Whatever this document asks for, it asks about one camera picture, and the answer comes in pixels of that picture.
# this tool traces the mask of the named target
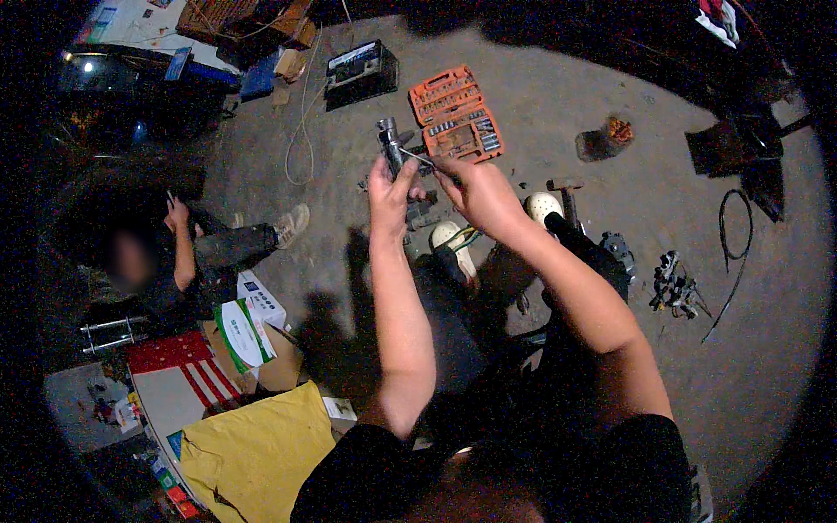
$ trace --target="man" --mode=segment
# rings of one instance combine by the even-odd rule
[[[565,328],[547,338],[534,377],[518,382],[534,394],[515,396],[517,388],[507,388],[492,396],[491,387],[472,381],[465,395],[473,391],[491,404],[511,400],[500,410],[482,409],[489,414],[482,419],[486,429],[447,431],[430,449],[411,450],[419,418],[435,418],[431,429],[439,433],[467,420],[428,416],[463,411],[433,408],[437,367],[447,367],[434,352],[439,336],[431,323],[438,321],[425,314],[402,249],[406,197],[418,165],[411,160],[390,183],[378,158],[369,177],[370,262],[382,380],[370,410],[300,489],[291,520],[686,520],[683,444],[651,347],[628,306],[526,215],[495,166],[449,158],[434,163],[470,224],[540,274]],[[592,383],[579,371],[585,358],[595,365]],[[596,402],[588,430],[580,391],[591,384]]]
[[[169,324],[211,319],[213,306],[235,300],[238,270],[289,248],[311,216],[302,203],[276,224],[231,229],[200,209],[190,219],[189,207],[177,197],[167,204],[164,226],[156,230],[113,228],[105,271],[117,289],[137,293]]]

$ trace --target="sneaker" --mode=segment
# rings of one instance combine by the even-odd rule
[[[474,266],[474,260],[470,257],[468,248],[463,247],[462,249],[456,250],[457,247],[465,242],[466,234],[462,234],[451,240],[460,230],[462,229],[456,223],[450,221],[440,223],[433,229],[433,233],[430,234],[430,246],[436,250],[441,245],[446,244],[451,250],[454,250],[457,264],[465,274],[468,286],[476,288],[479,286],[476,278],[476,267]]]
[[[529,218],[541,224],[543,228],[547,228],[545,220],[549,213],[558,213],[561,218],[564,217],[564,208],[561,203],[548,192],[535,192],[526,199],[523,208],[526,209]]]
[[[273,226],[276,231],[276,248],[289,248],[302,231],[306,230],[310,219],[311,210],[304,203],[300,203],[292,211],[279,218]]]

